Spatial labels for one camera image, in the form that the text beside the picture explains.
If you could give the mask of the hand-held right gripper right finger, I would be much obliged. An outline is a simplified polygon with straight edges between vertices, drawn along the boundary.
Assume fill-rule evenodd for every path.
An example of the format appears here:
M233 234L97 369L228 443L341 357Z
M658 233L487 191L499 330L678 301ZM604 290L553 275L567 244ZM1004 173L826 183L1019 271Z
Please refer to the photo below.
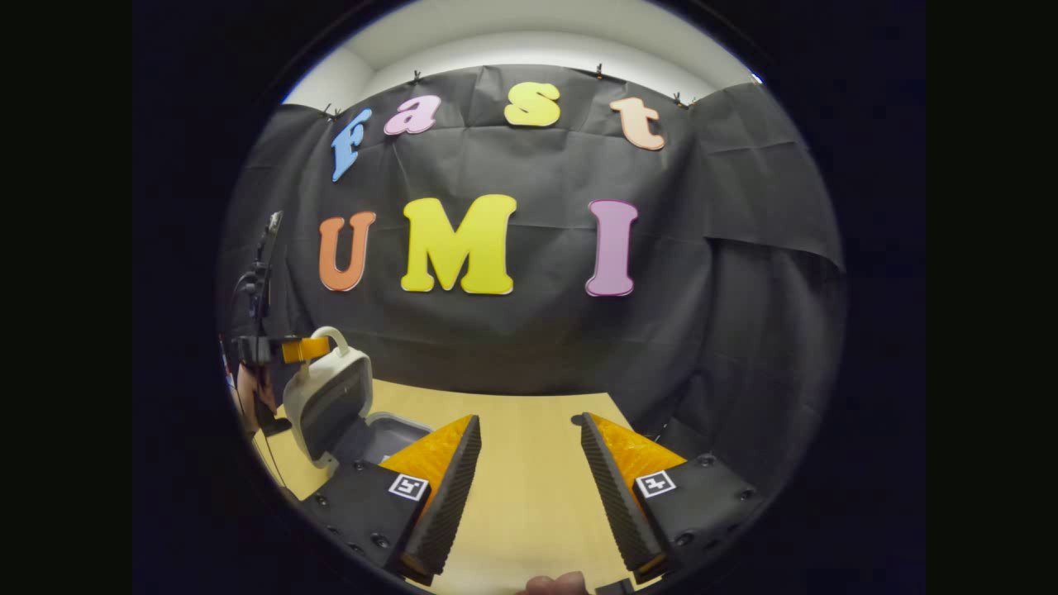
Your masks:
M717 455L683 457L584 412L579 444L632 580L706 564L751 524L766 491Z

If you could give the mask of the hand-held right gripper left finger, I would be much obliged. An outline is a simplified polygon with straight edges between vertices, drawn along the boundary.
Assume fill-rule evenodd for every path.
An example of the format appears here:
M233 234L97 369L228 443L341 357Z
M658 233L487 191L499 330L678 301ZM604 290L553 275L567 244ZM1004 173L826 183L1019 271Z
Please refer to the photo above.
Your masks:
M300 515L355 561L431 585L460 530L480 450L476 415L434 432L385 416L357 421Z

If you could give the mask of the white suitcase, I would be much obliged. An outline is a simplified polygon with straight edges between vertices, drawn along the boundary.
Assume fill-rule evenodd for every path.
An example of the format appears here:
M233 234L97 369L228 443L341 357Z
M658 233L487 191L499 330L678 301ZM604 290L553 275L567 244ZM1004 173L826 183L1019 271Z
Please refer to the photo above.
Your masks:
M310 336L329 336L331 350L299 363L281 399L296 445L315 467L382 464L434 431L393 412L373 412L373 365L339 329L323 326Z

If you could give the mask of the black backdrop cloth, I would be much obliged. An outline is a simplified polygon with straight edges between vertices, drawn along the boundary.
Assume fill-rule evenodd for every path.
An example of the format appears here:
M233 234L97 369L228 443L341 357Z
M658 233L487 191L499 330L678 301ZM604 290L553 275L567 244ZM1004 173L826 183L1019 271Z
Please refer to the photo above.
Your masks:
M452 226L515 200L506 295L411 293L404 208ZM339 118L284 105L223 227L226 312L282 213L269 331L340 329L375 377L476 394L606 393L638 432L719 455L759 489L794 474L827 405L846 327L832 201L762 84L691 107L543 64L398 84Z

